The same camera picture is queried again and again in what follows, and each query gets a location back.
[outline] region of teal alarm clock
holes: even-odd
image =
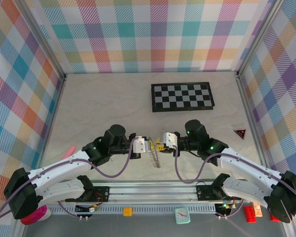
[[[187,224],[191,222],[188,207],[180,207],[174,209],[177,224]]]

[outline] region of white floor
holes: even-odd
[[[152,112],[151,84],[198,81],[210,82],[215,102],[212,111]],[[259,162],[233,72],[136,73],[69,75],[43,165],[58,161],[72,145],[81,149],[113,124],[124,126],[126,136],[136,132],[156,141],[166,131],[185,135],[184,125],[191,119],[200,120],[211,137]],[[239,127],[247,129],[245,140],[233,131]],[[100,169],[116,174],[126,157],[113,156]],[[155,168],[149,154],[143,154],[141,159],[131,160],[116,180],[177,180],[173,156],[159,153],[159,160],[161,168]],[[194,178],[201,164],[200,158],[182,152],[181,175]],[[222,172],[229,173],[207,164],[201,178],[214,179]],[[94,180],[105,179],[94,170],[87,175]]]

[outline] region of plaid wall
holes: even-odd
[[[42,151],[61,81],[12,0],[0,0],[0,206],[13,171]],[[12,215],[0,220],[0,237]]]
[[[115,73],[235,70],[272,1],[27,3],[66,72]]]
[[[296,174],[296,0],[287,0],[243,83],[273,169]]]

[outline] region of small red block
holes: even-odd
[[[245,206],[244,209],[245,209],[247,222],[248,223],[257,222],[256,215],[255,215],[255,210],[253,209],[253,207],[252,206]]]
[[[279,219],[277,219],[275,216],[273,216],[272,214],[271,215],[271,221],[280,221]]]

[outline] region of black and white checkered board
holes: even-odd
[[[215,106],[209,82],[152,84],[152,111],[212,110]]]

